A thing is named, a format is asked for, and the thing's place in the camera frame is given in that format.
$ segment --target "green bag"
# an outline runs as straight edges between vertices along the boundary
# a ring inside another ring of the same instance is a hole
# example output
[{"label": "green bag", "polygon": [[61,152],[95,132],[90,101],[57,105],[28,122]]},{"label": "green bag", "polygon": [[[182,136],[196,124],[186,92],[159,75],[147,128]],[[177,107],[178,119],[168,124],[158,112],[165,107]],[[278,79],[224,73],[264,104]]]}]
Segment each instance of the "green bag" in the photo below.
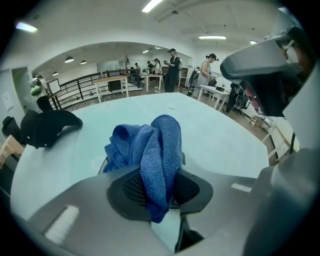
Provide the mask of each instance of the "green bag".
[{"label": "green bag", "polygon": [[32,96],[36,96],[38,94],[40,94],[42,92],[42,84],[41,82],[37,79],[37,80],[34,80],[32,83],[31,83],[31,95]]}]

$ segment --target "blue towel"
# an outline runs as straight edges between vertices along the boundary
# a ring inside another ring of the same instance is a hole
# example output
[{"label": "blue towel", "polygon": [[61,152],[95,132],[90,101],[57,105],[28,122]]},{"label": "blue towel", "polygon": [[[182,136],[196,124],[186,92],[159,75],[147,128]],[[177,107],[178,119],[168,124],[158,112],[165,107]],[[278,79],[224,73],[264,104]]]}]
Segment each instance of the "blue towel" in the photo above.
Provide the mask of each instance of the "blue towel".
[{"label": "blue towel", "polygon": [[169,211],[174,180],[182,164],[181,128],[170,115],[158,116],[151,125],[121,124],[104,147],[108,164],[103,172],[141,164],[141,177],[149,198],[152,221],[160,223]]}]

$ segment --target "black shirt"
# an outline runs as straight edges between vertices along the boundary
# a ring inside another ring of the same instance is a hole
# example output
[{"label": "black shirt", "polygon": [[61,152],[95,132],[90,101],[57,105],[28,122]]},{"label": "black shirt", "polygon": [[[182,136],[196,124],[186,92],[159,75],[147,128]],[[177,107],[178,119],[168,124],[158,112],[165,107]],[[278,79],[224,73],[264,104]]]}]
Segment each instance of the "black shirt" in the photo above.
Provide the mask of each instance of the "black shirt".
[{"label": "black shirt", "polygon": [[179,66],[180,66],[180,58],[178,56],[174,57],[172,56],[170,59],[170,64],[174,64],[174,66],[169,67],[170,73],[178,73],[179,72]]}]

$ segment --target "black mesh pad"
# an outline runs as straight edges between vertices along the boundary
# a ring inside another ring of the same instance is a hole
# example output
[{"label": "black mesh pad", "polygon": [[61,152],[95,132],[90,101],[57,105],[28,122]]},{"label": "black mesh pad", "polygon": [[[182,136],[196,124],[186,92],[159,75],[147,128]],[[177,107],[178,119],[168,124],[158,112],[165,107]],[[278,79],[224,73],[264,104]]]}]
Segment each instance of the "black mesh pad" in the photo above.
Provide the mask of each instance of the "black mesh pad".
[{"label": "black mesh pad", "polygon": [[136,202],[140,206],[146,206],[147,195],[145,193],[145,187],[140,174],[137,174],[124,183],[123,190],[127,198]]},{"label": "black mesh pad", "polygon": [[[130,220],[150,221],[151,215],[146,208],[148,198],[140,175],[140,166],[116,179],[107,190],[107,198],[112,208]],[[174,208],[180,206],[180,214],[200,212],[211,200],[211,185],[183,169],[179,169],[174,179]]]},{"label": "black mesh pad", "polygon": [[177,172],[174,179],[173,198],[179,205],[194,198],[199,191],[200,188],[195,182]]}]

